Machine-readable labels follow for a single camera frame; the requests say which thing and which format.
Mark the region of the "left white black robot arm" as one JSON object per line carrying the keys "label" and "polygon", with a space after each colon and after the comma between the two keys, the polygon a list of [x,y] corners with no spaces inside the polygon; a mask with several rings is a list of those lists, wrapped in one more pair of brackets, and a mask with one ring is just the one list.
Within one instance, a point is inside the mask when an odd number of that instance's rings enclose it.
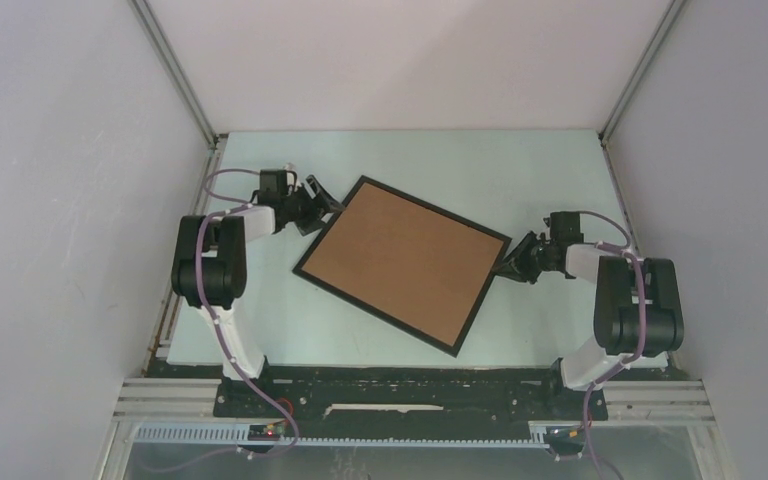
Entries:
{"label": "left white black robot arm", "polygon": [[205,193],[234,206],[180,219],[171,286],[208,323],[223,355],[223,375],[248,380],[240,387],[237,402],[250,415],[259,417],[274,408],[276,390],[258,379],[267,357],[248,331],[242,309],[235,305],[248,281],[246,247],[289,224],[303,236],[312,234],[325,226],[327,216],[342,212],[345,206],[315,176],[300,180],[291,167],[229,168],[227,172],[254,175],[258,187],[248,200],[218,195],[211,190],[210,180],[226,170],[208,176],[203,184]]}

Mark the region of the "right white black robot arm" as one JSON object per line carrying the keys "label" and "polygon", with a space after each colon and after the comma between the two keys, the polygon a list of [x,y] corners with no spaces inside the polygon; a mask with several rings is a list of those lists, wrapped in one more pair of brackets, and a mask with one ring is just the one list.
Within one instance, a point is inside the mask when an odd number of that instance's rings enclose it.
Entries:
{"label": "right white black robot arm", "polygon": [[587,211],[556,211],[546,229],[529,232],[493,268],[497,276],[535,284],[543,273],[594,285],[591,337],[553,365],[554,383],[541,392],[545,411],[566,418],[582,403],[580,391],[596,390],[642,358],[674,352],[684,340],[684,319],[672,260],[634,252],[623,243],[588,242],[581,227]]}

